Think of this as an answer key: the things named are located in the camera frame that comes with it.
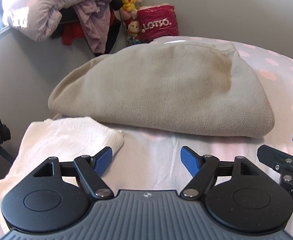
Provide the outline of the pile of clothes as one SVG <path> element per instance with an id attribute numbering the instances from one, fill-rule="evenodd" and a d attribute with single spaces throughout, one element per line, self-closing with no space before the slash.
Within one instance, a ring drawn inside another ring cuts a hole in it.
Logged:
<path id="1" fill-rule="evenodd" d="M 73 40 L 85 38 L 97 57 L 111 52 L 117 40 L 121 21 L 116 18 L 123 3 L 121 0 L 86 0 L 67 9 L 61 9 L 61 21 L 51 35 L 62 38 L 66 46 Z"/>

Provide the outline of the white knit garment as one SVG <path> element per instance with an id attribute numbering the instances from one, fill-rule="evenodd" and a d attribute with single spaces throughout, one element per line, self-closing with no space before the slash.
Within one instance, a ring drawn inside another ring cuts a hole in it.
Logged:
<path id="1" fill-rule="evenodd" d="M 11 189 L 47 158 L 72 161 L 81 155 L 94 156 L 106 146 L 115 154 L 123 143 L 121 130 L 108 128 L 90 117 L 31 123 L 13 165 L 0 180 L 0 205 Z"/>

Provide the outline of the stuffed toy column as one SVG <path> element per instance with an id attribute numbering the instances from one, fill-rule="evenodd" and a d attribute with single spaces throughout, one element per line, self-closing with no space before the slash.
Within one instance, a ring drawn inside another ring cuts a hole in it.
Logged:
<path id="1" fill-rule="evenodd" d="M 143 0 L 121 0 L 123 3 L 120 14 L 123 26 L 127 33 L 127 45 L 132 46 L 141 43 L 140 24 L 137 13 L 143 4 Z"/>

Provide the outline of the red Lotso bag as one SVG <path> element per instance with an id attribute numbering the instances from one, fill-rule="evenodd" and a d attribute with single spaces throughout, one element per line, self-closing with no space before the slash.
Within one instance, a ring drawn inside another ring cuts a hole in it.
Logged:
<path id="1" fill-rule="evenodd" d="M 151 42 L 163 36 L 178 36 L 175 7 L 169 4 L 141 7 L 137 13 L 140 39 Z"/>

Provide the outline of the beige fleece garment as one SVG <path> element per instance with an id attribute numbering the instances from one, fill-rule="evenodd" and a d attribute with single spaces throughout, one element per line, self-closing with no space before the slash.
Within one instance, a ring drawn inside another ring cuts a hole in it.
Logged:
<path id="1" fill-rule="evenodd" d="M 48 107 L 205 136 L 261 138 L 275 124 L 261 82 L 231 43 L 139 44 L 96 57 L 55 87 Z"/>

